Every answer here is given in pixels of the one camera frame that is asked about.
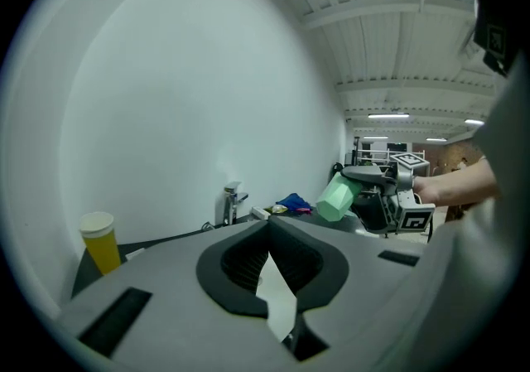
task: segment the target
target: gray table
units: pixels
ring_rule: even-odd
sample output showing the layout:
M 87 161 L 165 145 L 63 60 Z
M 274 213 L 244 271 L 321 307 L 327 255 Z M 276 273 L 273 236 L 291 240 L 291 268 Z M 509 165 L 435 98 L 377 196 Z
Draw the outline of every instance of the gray table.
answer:
M 325 220 L 323 217 L 321 217 L 316 212 L 316 210 L 314 210 L 311 215 L 300 214 L 296 212 L 287 212 L 287 213 L 284 213 L 278 216 L 292 217 L 298 220 L 302 220 L 306 223 L 311 223 L 313 225 L 319 225 L 319 226 L 325 226 L 326 228 L 341 230 L 347 233 L 354 233 L 357 229 L 364 229 L 363 224 L 360 222 L 360 220 L 357 217 L 344 217 L 339 222 L 330 223 L 327 220 Z M 248 222 L 252 219 L 253 218 L 250 215 L 247 215 L 247 216 L 238 218 L 238 223 Z M 164 239 L 154 239 L 152 241 L 143 241 L 143 242 L 134 243 L 134 244 L 119 244 L 118 245 L 119 257 L 122 263 L 125 263 L 127 262 L 127 258 L 125 256 L 139 249 L 148 249 L 149 247 L 152 247 L 157 244 L 172 241 L 174 239 L 187 238 L 189 236 L 202 234 L 204 232 L 215 232 L 215 229 L 197 230 L 196 232 L 191 232 L 189 234 L 182 234 L 182 235 L 177 235 L 174 237 L 164 238 Z M 81 291 L 83 291 L 85 288 L 87 288 L 89 285 L 96 282 L 102 276 L 103 275 L 98 270 L 96 263 L 93 261 L 88 251 L 85 250 L 83 257 L 81 259 L 81 262 L 79 263 L 77 274 L 75 275 L 74 287 L 72 289 L 72 298 L 75 297 L 77 294 L 79 294 Z

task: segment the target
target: ceiling beam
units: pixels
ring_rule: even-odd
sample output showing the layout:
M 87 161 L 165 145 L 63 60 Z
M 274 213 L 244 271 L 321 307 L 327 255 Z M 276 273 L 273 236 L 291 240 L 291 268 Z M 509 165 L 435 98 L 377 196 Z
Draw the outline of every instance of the ceiling beam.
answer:
M 460 50 L 459 58 L 464 66 L 484 58 L 485 51 L 478 46 L 473 39 L 469 39 Z
M 472 94 L 493 98 L 495 96 L 495 88 L 491 86 L 476 86 L 469 84 L 461 84 L 458 82 L 444 82 L 441 80 L 408 80 L 408 79 L 392 79 L 392 80 L 368 80 L 364 82 L 353 82 L 349 84 L 336 85 L 335 89 L 338 93 L 344 94 L 349 92 L 359 92 L 364 90 L 385 89 L 396 90 L 401 89 L 430 89 L 439 91 L 458 92 L 460 94 Z
M 430 128 L 356 128 L 353 127 L 354 133 L 372 133 L 372 134 L 382 134 L 381 136 L 385 136 L 387 133 L 420 133 L 425 134 L 429 138 L 436 138 L 436 137 L 444 137 L 444 138 L 453 138 L 455 136 L 455 132 L 451 129 L 430 129 Z
M 350 18 L 381 14 L 386 12 L 420 12 L 445 14 L 466 20 L 475 20 L 475 6 L 473 4 L 455 0 L 355 0 L 343 2 L 333 7 L 312 12 L 305 15 L 302 25 L 305 29 L 316 29 L 335 22 Z
M 447 140 L 447 143 L 459 143 L 460 141 L 465 141 L 466 139 L 471 139 L 474 135 L 477 129 L 470 130 L 469 132 L 460 133 L 458 135 L 455 135 L 452 138 L 449 138 Z
M 461 125 L 454 124 L 444 124 L 444 123 L 421 123 L 421 122 L 379 122 L 378 120 L 372 120 L 371 123 L 363 122 L 350 122 L 349 124 L 353 129 L 402 129 L 402 130 L 436 130 L 436 131 L 445 131 L 449 133 L 455 133 L 459 128 L 461 130 L 466 129 L 467 127 L 462 122 Z
M 369 114 L 392 114 L 396 113 L 390 109 L 363 109 L 355 111 L 346 111 L 345 117 L 351 119 L 367 118 Z M 408 113 L 413 117 L 441 118 L 444 120 L 455 120 L 463 122 L 467 118 L 476 118 L 478 120 L 486 119 L 483 114 L 465 113 L 455 111 L 440 111 L 432 109 L 399 109 L 399 113 Z
M 403 132 L 403 131 L 387 131 L 381 132 L 377 130 L 363 130 L 354 129 L 354 136 L 360 137 L 362 143 L 375 143 L 377 141 L 364 139 L 365 136 L 388 136 L 388 139 L 383 140 L 384 143 L 430 143 L 427 138 L 446 138 L 451 140 L 450 134 L 440 134 L 434 132 Z M 436 145 L 445 145 L 447 143 L 434 143 Z

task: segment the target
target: green cup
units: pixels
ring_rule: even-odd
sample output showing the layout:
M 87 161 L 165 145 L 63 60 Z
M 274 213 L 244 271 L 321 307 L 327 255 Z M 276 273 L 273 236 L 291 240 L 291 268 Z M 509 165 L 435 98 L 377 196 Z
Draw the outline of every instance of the green cup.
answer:
M 362 190 L 360 182 L 351 181 L 336 173 L 316 202 L 316 210 L 328 222 L 338 222 Z

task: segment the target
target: yellow cup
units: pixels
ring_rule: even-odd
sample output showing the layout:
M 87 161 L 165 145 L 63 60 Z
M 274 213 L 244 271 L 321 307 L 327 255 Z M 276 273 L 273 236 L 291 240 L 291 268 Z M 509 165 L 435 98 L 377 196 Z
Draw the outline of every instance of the yellow cup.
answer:
M 99 271 L 106 275 L 121 264 L 114 236 L 114 218 L 109 213 L 90 213 L 81 218 L 79 228 L 86 248 Z

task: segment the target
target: faucet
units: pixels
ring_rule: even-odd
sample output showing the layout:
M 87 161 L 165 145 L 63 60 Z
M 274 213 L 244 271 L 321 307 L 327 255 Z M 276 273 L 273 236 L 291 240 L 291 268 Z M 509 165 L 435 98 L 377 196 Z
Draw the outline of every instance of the faucet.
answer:
M 223 226 L 235 225 L 238 217 L 238 204 L 248 198 L 248 194 L 238 194 L 238 186 L 241 182 L 230 182 L 224 187 L 224 213 Z

